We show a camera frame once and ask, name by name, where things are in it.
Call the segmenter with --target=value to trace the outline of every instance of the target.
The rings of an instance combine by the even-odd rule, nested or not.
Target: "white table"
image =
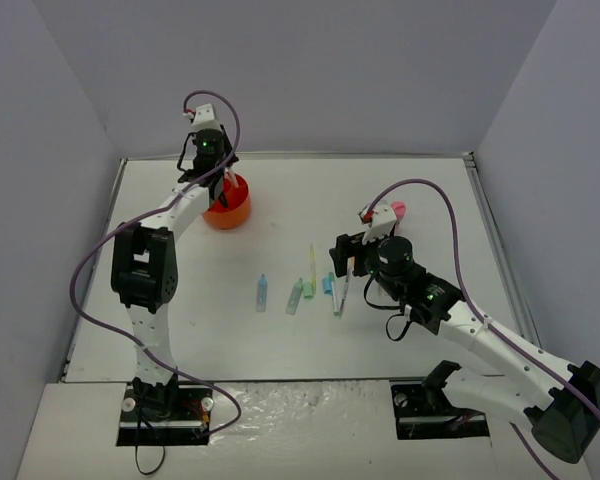
[[[252,217],[230,232],[213,231],[198,219],[182,236],[170,329],[179,367],[231,381],[223,386],[237,396],[244,416],[208,446],[169,448],[154,478],[544,480],[509,425],[498,419],[488,419],[490,438],[396,439],[387,378],[425,376],[443,359],[494,372],[421,328],[412,328],[398,344],[388,341],[387,315],[362,301],[364,280],[353,283],[344,318],[333,316],[321,293],[303,300],[295,316],[284,313],[293,283],[309,275],[310,243],[322,277],[333,268],[327,252],[336,237],[362,229],[357,212],[387,185],[421,177],[438,183],[456,208],[470,292],[515,330],[463,161],[251,154],[236,170],[251,186]],[[111,227],[159,205],[176,177],[173,159],[130,161]],[[402,188],[390,198],[407,203],[399,233],[413,242],[416,261],[455,283],[441,199],[424,186]],[[110,244],[95,268],[86,309],[130,330],[109,286],[111,255]],[[269,292],[267,311],[259,314],[255,293],[262,273]],[[372,291],[375,300],[387,300]],[[82,322],[67,383],[45,389],[18,480],[140,478],[133,448],[115,446],[120,402],[134,366],[129,342]],[[266,382],[249,383],[253,380]],[[226,422],[233,407],[214,398],[212,423]],[[531,443],[561,479],[590,479],[584,462],[564,464]],[[155,465],[159,453],[142,449],[142,466]]]
[[[215,381],[401,378],[426,376],[447,359],[495,373],[417,326],[402,342],[388,341],[388,314],[363,302],[366,279],[353,282],[342,319],[333,316],[330,299],[321,292],[311,301],[303,300],[295,316],[284,312],[293,283],[309,277],[310,243],[315,245],[321,278],[333,269],[328,249],[336,237],[363,229],[358,211],[391,183],[420,177],[438,183],[453,202],[470,293],[515,330],[462,159],[243,157],[236,171],[251,187],[249,221],[235,231],[218,232],[199,218],[176,246],[180,280],[170,304],[169,327],[174,358],[182,370]],[[177,176],[173,159],[130,161],[110,226],[160,205]],[[438,194],[426,186],[408,186],[389,198],[407,203],[399,233],[412,241],[416,261],[455,283],[450,222]],[[110,242],[102,251],[86,310],[130,330],[125,308],[110,287],[112,250]],[[256,283],[262,273],[269,282],[264,314],[255,312]],[[388,300],[378,299],[376,288],[372,298]],[[400,321],[394,321],[399,331]],[[130,342],[81,322],[67,382],[130,381],[134,369]]]

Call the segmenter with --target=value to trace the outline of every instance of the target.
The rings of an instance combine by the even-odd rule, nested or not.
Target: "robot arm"
[[[555,379],[512,350],[491,328],[556,372],[600,410],[600,369],[590,362],[576,367],[527,342],[480,311],[471,311],[462,291],[414,262],[412,245],[394,235],[397,218],[385,203],[361,215],[369,229],[341,235],[329,251],[337,276],[355,258],[354,275],[370,275],[398,302],[409,322],[460,345],[501,377],[484,377],[457,363],[443,361],[423,381],[428,402],[436,409],[453,406],[479,410],[531,430],[554,456],[576,463],[600,428],[600,421]]]
[[[200,185],[189,188],[190,182],[218,166],[232,149],[211,104],[196,108],[189,118],[192,132],[187,136],[187,142],[193,137],[197,148],[193,168],[180,168],[183,150],[178,169],[184,173],[161,205],[161,208],[172,207],[147,217],[115,237],[111,271],[112,289],[127,308],[134,335],[172,367],[176,365],[169,344],[168,309],[178,285],[175,244],[193,220],[207,211],[215,200],[226,203],[224,169]],[[237,157],[231,159],[229,167],[237,160]],[[148,406],[169,412],[177,391],[177,378],[154,364],[140,349],[136,356],[134,391],[145,392]]]

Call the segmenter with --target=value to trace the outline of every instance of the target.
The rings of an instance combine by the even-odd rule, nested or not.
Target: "blue cap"
[[[322,291],[325,295],[331,295],[331,279],[329,278],[329,275],[322,279]]]

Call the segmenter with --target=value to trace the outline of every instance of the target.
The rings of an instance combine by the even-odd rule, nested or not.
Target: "gray wall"
[[[101,232],[116,168],[33,4],[0,1],[0,480],[15,477],[59,372],[69,277]]]
[[[112,141],[144,156],[179,148],[196,88],[235,102],[246,150],[473,150],[555,0],[34,3]]]
[[[600,366],[600,0],[557,3],[478,166],[544,344]]]

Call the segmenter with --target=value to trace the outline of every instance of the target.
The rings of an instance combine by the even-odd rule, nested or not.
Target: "pink object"
[[[398,222],[401,221],[407,214],[407,206],[404,204],[404,202],[393,202],[391,204],[391,208],[393,208],[396,217],[398,217]]]

